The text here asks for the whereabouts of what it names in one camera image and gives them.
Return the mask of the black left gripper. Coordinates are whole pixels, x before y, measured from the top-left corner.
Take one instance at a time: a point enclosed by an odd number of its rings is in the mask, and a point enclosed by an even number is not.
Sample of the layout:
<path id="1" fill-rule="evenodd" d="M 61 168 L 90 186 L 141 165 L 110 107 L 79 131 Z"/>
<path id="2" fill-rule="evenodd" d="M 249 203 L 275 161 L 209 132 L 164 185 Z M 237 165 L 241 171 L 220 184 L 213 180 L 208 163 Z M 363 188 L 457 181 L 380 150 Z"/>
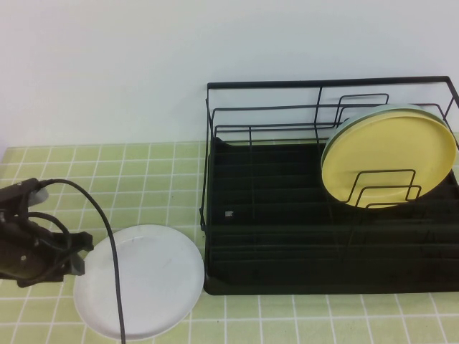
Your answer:
<path id="1" fill-rule="evenodd" d="M 38 224 L 27 224 L 30 239 L 21 254 L 19 287 L 42 282 L 62 282 L 64 276 L 85 274 L 85 262 L 75 252 L 94 250 L 93 236 L 86 231 L 52 232 Z"/>

